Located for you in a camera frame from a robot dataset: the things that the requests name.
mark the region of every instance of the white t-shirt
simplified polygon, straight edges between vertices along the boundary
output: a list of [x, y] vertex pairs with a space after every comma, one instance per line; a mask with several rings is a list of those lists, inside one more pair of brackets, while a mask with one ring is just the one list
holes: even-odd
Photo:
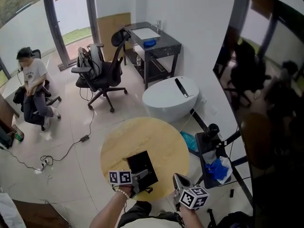
[[42, 60], [35, 58], [31, 65], [23, 68], [24, 81], [27, 81], [31, 88], [47, 72]]
[[159, 218], [140, 218], [123, 226], [123, 228], [181, 228], [177, 222]]

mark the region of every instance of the sneaker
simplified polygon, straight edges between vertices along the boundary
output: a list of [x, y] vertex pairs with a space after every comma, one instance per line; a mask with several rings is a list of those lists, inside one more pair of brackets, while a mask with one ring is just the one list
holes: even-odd
[[60, 116], [60, 112], [56, 108], [52, 107], [51, 105], [49, 107], [51, 108], [54, 116], [56, 116], [56, 117]]
[[47, 130], [49, 128], [49, 126], [51, 125], [51, 122], [49, 120], [49, 117], [45, 117], [44, 118], [44, 124], [43, 124], [43, 127], [44, 127], [44, 130]]

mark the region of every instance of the man sitting in chair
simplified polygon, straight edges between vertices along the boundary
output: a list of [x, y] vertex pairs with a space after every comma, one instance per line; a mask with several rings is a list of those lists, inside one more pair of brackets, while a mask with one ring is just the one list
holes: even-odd
[[[50, 117], [59, 117], [59, 111], [47, 106], [45, 93], [41, 90], [43, 82], [47, 79], [47, 69], [39, 58], [32, 58], [29, 47], [24, 47], [17, 53], [17, 60], [23, 68], [24, 86], [26, 95], [24, 96], [23, 112], [24, 120], [31, 124], [43, 126], [48, 129], [50, 126]], [[39, 114], [34, 114], [35, 109], [32, 107], [34, 102]]]

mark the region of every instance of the blue plastic bag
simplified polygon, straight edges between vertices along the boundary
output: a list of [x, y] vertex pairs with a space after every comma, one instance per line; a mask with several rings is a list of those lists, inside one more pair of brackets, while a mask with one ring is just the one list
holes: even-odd
[[191, 149], [195, 152], [198, 152], [198, 147], [196, 145], [196, 141], [195, 141], [195, 138], [193, 135], [189, 134], [189, 133], [186, 133], [186, 132], [181, 132], [180, 133], [182, 135], [182, 137], [184, 138], [186, 144], [187, 144], [187, 147], [188, 149]]

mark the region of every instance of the person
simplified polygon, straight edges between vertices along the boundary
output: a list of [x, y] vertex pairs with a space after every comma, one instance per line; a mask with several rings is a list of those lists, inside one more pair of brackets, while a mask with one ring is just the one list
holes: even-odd
[[50, 117], [60, 116], [60, 112], [52, 107], [47, 106], [45, 93], [42, 83], [47, 79], [47, 69], [39, 58], [32, 58], [30, 47], [24, 47], [17, 53], [17, 60], [23, 68], [24, 87], [26, 93], [24, 96], [23, 112], [24, 120], [31, 124], [37, 124], [48, 129], [50, 126]]
[[[127, 201], [127, 196], [131, 195], [130, 186], [119, 186], [110, 202], [93, 219], [90, 228], [114, 228], [120, 213]], [[182, 219], [178, 213], [162, 211], [156, 217], [149, 216], [151, 204], [144, 201], [137, 201], [136, 204], [121, 216], [118, 228], [180, 228], [182, 222], [185, 228], [203, 228], [194, 210], [180, 205]]]

